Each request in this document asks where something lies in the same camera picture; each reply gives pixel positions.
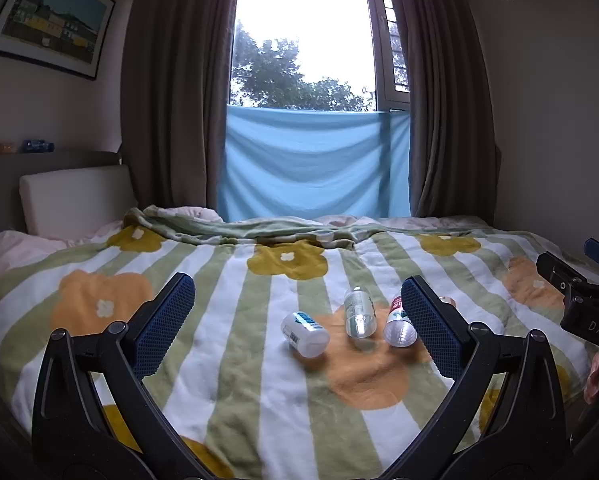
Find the right hand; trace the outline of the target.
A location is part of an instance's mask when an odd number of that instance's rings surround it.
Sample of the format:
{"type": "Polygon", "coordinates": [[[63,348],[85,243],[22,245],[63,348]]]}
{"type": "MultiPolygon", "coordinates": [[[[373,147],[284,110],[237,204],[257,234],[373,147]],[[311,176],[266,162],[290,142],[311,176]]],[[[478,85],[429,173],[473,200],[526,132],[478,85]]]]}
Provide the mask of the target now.
{"type": "Polygon", "coordinates": [[[595,404],[599,396],[599,351],[593,356],[584,388],[584,400],[588,405],[595,404]]]}

